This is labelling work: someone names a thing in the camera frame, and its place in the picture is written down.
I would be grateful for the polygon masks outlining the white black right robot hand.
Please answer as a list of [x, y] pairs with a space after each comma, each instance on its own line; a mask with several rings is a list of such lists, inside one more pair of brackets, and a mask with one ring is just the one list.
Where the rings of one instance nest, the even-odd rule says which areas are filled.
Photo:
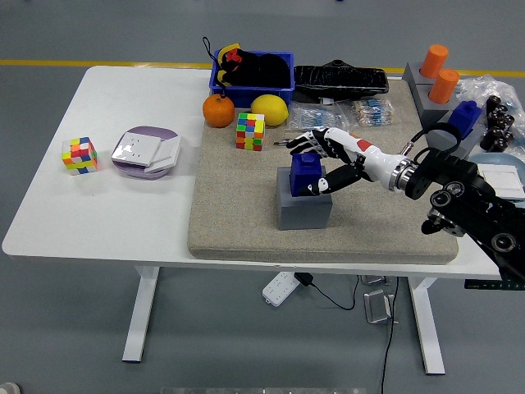
[[378, 181], [386, 189], [400, 192], [399, 176], [409, 163], [404, 155], [383, 153], [365, 139], [335, 127], [307, 131], [289, 141], [286, 147], [291, 154], [317, 153], [344, 162], [343, 166], [301, 188], [301, 196], [330, 194], [361, 179]]

